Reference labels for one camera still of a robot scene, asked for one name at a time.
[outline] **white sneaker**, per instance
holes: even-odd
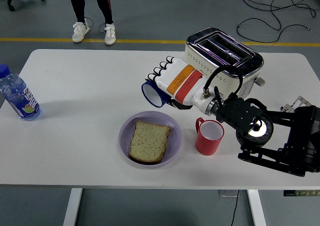
[[[85,23],[75,22],[73,25],[74,34],[72,35],[72,41],[74,43],[80,43],[85,38],[85,35],[90,31],[90,28],[87,26],[87,20],[84,19],[84,21]]]
[[[116,41],[116,29],[114,24],[105,24],[105,38],[104,42],[106,45],[113,45]]]

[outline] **chrome toaster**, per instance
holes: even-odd
[[[217,28],[205,28],[189,36],[184,60],[206,78],[223,65],[237,67],[243,76],[243,84],[238,93],[241,98],[249,95],[255,82],[260,86],[264,84],[264,80],[259,78],[264,64],[262,56]],[[238,88],[239,79],[236,75],[223,71],[212,80],[211,86],[217,86],[222,98],[226,99]]]

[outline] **shoelace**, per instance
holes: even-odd
[[[73,28],[74,28],[74,33],[75,33],[75,34],[80,34],[80,33],[82,33],[79,24],[75,23],[75,24],[73,25]]]
[[[112,27],[105,27],[104,30],[106,32],[107,37],[110,37],[110,38],[115,37],[115,31],[112,30]]]

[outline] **bread slice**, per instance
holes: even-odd
[[[137,121],[130,143],[129,158],[144,165],[161,162],[171,131],[170,126]]]

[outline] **purple bowl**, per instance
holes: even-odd
[[[129,149],[131,139],[135,132],[136,121],[144,121],[148,123],[158,124],[158,125],[166,125],[171,127],[171,131],[167,140],[165,154],[162,158],[162,161],[153,165],[146,165],[134,162],[136,164],[146,166],[146,167],[158,167],[164,165],[171,161],[174,156],[178,153],[181,144],[182,144],[182,131],[179,124],[169,115],[158,112],[158,111],[144,111],[139,112],[132,117],[130,117],[125,123],[122,125],[119,133],[119,145],[121,147],[124,155],[129,159]]]

